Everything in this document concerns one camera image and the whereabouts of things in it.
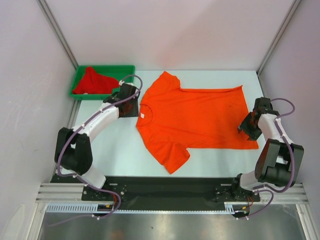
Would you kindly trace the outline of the orange t shirt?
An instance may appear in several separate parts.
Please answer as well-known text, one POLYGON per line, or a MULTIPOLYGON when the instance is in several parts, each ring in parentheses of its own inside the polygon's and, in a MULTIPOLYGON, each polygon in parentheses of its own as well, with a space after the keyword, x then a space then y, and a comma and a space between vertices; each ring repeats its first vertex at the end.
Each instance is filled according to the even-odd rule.
POLYGON ((243 87, 181 88, 163 72, 140 102, 136 128, 146 149, 173 174, 190 158, 189 149, 257 150, 238 127, 249 113, 243 87))

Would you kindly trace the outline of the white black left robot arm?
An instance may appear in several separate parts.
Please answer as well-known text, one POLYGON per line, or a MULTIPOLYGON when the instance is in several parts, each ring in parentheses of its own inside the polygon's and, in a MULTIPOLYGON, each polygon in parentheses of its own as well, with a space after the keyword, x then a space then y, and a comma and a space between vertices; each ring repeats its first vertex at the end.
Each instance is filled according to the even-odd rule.
POLYGON ((111 188, 107 178, 94 167, 92 143, 112 122, 119 118, 138 115, 138 98, 141 88, 132 83, 121 83, 119 91, 103 100, 99 109, 85 122, 72 128, 63 127, 58 131, 54 161, 58 174, 61 169, 70 171, 68 177, 76 177, 89 187, 100 200, 110 196, 111 188))

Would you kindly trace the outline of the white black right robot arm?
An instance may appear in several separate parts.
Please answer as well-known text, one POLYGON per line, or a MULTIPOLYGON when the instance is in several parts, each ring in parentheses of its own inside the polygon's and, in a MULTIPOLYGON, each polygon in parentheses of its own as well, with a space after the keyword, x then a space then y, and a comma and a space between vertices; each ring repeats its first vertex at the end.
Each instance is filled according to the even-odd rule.
POLYGON ((282 114, 273 108, 271 99, 257 98, 238 132, 246 134, 250 141, 263 136, 265 145, 255 169, 233 179, 230 194, 236 201, 245 201, 264 190, 284 193, 295 184, 304 148, 289 138, 282 126, 282 114))

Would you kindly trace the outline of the green plastic tray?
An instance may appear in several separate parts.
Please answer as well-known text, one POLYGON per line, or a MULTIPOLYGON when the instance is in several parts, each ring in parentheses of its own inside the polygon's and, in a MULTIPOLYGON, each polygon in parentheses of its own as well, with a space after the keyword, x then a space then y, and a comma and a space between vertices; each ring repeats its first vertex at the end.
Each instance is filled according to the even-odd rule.
POLYGON ((111 94, 73 94, 72 90, 84 76, 86 67, 93 67, 98 74, 115 78, 118 80, 118 82, 124 80, 126 83, 132 83, 134 81, 134 78, 132 76, 128 78, 126 78, 126 76, 134 74, 136 70, 134 65, 80 65, 76 69, 75 76, 69 90, 70 97, 74 98, 77 101, 104 100, 109 95, 120 89, 120 87, 113 89, 111 94))

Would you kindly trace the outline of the red t shirt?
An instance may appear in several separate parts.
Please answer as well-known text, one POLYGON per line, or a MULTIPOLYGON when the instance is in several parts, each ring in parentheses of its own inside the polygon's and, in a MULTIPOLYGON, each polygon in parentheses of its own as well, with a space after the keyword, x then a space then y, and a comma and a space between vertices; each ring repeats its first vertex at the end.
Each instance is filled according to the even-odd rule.
POLYGON ((92 66, 88 66, 85 68, 83 77, 71 92, 75 95, 111 94, 113 89, 119 86, 119 81, 114 77, 99 74, 92 66))

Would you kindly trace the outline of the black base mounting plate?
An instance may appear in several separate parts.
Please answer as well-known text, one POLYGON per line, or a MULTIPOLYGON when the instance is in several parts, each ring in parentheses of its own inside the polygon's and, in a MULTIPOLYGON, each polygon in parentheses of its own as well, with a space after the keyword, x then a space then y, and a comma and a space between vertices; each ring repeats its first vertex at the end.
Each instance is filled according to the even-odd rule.
POLYGON ((255 194, 244 201, 236 201, 230 193, 233 179, 109 176, 104 188, 118 193, 126 209, 154 206, 160 209, 198 210, 225 202, 243 205, 260 202, 259 195, 255 194))

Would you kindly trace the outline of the right aluminium corner post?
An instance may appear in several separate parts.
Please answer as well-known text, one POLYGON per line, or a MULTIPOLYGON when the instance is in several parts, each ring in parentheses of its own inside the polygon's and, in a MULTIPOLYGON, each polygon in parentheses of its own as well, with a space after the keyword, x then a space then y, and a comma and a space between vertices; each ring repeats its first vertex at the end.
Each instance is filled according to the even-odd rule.
POLYGON ((298 11, 300 5, 303 3, 303 0, 294 0, 292 4, 290 5, 282 23, 280 24, 279 29, 277 30, 273 40, 271 41, 271 44, 269 48, 267 49, 267 52, 265 53, 264 57, 262 58, 261 63, 259 64, 256 74, 258 77, 261 76, 263 70, 265 69, 267 63, 271 59, 273 53, 275 52, 278 44, 280 43, 282 37, 284 36, 285 32, 287 31, 291 21, 293 20, 296 12, 298 11))

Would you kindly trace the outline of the aluminium corner post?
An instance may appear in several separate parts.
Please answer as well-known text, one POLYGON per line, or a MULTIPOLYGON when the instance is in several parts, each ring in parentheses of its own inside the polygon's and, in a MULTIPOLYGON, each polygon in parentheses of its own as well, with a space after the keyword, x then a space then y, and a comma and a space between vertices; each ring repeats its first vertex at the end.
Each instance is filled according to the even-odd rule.
POLYGON ((73 68, 76 70, 78 68, 78 62, 71 50, 70 45, 68 44, 62 29, 56 20, 53 11, 51 10, 48 2, 46 0, 36 0, 37 4, 39 5, 42 13, 44 14, 49 26, 51 27, 54 35, 56 36, 59 44, 61 45, 64 53, 66 54, 68 60, 70 61, 73 68))
POLYGON ((296 12, 298 11, 300 5, 303 3, 303 0, 294 0, 292 4, 290 5, 282 23, 280 24, 279 29, 277 30, 273 40, 271 41, 271 44, 269 48, 267 49, 267 52, 265 53, 264 57, 262 58, 261 63, 259 64, 256 74, 258 77, 261 76, 263 70, 265 69, 267 63, 271 59, 273 53, 275 52, 278 44, 280 43, 282 37, 284 36, 285 32, 287 31, 291 21, 293 20, 296 12))

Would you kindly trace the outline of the aluminium front frame rail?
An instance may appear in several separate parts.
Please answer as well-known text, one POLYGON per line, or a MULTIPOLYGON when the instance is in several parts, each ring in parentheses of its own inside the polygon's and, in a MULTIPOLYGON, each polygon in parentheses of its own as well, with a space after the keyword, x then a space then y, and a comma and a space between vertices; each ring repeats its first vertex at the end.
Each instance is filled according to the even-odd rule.
MULTIPOLYGON (((39 187, 36 203, 82 203, 82 197, 88 192, 82 183, 42 183, 39 187)), ((273 194, 273 204, 308 204, 308 198, 302 184, 296 184, 284 193, 273 194)))

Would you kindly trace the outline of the left aluminium corner post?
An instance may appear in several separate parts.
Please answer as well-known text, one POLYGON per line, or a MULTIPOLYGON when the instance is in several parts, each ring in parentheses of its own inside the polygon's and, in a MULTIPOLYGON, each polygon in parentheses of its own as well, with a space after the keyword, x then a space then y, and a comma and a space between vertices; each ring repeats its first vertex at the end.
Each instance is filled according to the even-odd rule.
POLYGON ((76 70, 78 68, 78 62, 71 50, 70 45, 68 44, 62 29, 56 20, 53 11, 51 10, 48 2, 46 0, 36 0, 37 4, 39 5, 42 13, 44 14, 49 26, 51 27, 54 35, 56 36, 59 44, 61 45, 64 53, 66 54, 68 60, 70 61, 73 68, 76 70))

